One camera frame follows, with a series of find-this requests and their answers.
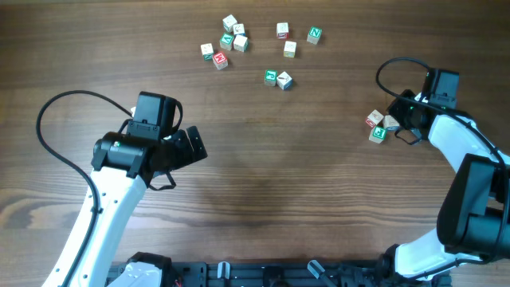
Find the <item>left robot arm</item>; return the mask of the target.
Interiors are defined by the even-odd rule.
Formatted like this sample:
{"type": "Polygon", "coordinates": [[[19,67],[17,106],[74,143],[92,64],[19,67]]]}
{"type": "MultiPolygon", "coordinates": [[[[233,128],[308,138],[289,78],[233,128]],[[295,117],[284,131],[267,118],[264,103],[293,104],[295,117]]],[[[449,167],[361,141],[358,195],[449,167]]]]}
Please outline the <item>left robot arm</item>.
{"type": "Polygon", "coordinates": [[[74,169],[88,190],[46,286],[102,286],[134,209],[161,175],[207,157],[195,126],[182,130],[182,104],[171,97],[141,92],[134,111],[116,132],[108,132],[93,148],[92,172],[54,151],[44,140],[41,121],[37,138],[44,149],[74,169]]]}

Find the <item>green letter F block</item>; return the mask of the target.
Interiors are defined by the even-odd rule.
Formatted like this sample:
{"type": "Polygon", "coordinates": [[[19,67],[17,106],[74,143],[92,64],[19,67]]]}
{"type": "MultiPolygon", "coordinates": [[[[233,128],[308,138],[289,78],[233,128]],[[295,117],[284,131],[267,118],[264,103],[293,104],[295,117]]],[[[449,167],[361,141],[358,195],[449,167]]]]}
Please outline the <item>green letter F block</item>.
{"type": "Polygon", "coordinates": [[[387,130],[385,128],[375,126],[372,128],[371,133],[369,135],[369,140],[371,142],[380,144],[386,138],[387,130]]]}

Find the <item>hammer picture wooden block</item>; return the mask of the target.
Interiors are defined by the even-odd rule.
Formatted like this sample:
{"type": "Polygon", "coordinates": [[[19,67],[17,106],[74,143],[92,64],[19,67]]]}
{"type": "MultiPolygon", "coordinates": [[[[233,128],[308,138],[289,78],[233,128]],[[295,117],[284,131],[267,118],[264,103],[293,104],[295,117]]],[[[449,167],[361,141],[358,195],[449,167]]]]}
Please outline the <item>hammer picture wooden block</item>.
{"type": "Polygon", "coordinates": [[[287,72],[282,72],[277,76],[277,85],[282,90],[288,90],[292,87],[293,79],[287,72]]]}

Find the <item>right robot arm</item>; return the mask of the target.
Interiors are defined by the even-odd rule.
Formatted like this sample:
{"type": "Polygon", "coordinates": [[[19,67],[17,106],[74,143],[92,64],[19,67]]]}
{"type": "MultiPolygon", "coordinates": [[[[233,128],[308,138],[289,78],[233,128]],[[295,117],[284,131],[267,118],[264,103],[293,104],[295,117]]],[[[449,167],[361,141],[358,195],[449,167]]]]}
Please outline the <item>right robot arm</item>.
{"type": "Polygon", "coordinates": [[[469,114],[456,110],[458,81],[456,72],[429,68],[422,91],[403,91],[389,108],[404,129],[436,147],[456,175],[435,228],[379,257],[372,270],[379,284],[436,286],[450,269],[509,257],[509,158],[469,114]]]}

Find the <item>blue sided wooden block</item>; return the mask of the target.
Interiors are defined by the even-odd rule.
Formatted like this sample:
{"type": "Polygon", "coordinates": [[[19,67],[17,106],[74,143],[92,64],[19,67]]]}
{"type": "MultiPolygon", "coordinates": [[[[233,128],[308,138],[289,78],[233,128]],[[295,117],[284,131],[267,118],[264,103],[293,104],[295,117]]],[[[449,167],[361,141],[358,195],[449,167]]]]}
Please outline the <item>blue sided wooden block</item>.
{"type": "Polygon", "coordinates": [[[400,128],[399,122],[391,115],[384,116],[382,121],[383,127],[389,132],[395,132],[400,128]]]}

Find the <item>ice cream picture block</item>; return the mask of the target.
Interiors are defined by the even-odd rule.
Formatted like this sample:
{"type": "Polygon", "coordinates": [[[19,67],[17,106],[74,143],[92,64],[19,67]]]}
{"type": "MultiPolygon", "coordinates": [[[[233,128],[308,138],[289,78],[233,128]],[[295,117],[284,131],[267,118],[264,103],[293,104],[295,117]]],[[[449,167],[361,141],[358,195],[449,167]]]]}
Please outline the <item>ice cream picture block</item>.
{"type": "Polygon", "coordinates": [[[384,115],[377,109],[374,109],[365,119],[365,123],[371,128],[377,126],[384,119],[384,115]]]}

